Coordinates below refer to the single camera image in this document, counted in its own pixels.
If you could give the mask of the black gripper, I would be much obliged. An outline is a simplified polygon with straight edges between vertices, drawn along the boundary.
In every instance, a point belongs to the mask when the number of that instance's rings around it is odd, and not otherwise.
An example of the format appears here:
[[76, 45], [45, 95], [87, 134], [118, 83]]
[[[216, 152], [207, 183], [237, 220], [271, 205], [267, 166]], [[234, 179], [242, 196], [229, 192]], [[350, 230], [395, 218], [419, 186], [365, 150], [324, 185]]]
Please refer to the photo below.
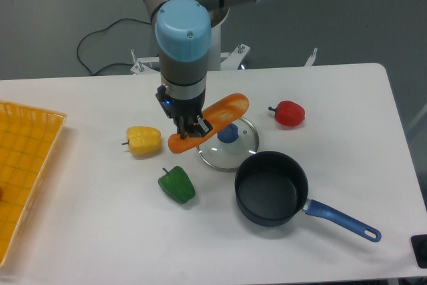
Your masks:
[[186, 127], [195, 124], [199, 137], [205, 137], [212, 129], [209, 121], [202, 119], [204, 91], [191, 99], [178, 99], [167, 93], [167, 87], [161, 85], [157, 89], [156, 98], [166, 116], [177, 126], [180, 139], [187, 137]]

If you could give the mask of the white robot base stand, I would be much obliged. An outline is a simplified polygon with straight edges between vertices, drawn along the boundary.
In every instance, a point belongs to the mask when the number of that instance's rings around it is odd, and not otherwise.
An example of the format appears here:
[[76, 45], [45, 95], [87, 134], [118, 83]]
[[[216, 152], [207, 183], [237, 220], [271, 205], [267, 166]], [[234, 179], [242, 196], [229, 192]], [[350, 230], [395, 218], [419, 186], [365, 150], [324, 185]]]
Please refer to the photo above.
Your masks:
[[[220, 52], [222, 48], [222, 25], [228, 18], [230, 9], [218, 9], [210, 12], [212, 28], [212, 44], [208, 52], [209, 71], [227, 71], [245, 69], [244, 60], [251, 47], [244, 43], [238, 44], [233, 51]], [[156, 74], [160, 71], [159, 57], [137, 58], [132, 49], [133, 65], [130, 72], [135, 75]]]

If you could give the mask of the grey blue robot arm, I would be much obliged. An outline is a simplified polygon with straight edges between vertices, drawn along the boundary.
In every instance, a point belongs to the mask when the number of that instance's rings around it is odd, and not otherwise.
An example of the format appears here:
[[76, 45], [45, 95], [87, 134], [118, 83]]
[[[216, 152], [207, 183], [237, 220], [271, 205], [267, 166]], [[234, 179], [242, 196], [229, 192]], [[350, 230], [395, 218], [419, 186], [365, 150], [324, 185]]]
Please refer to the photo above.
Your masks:
[[214, 124], [202, 113], [212, 13], [263, 0], [143, 0], [159, 49], [161, 85], [156, 98], [181, 139], [205, 137]]

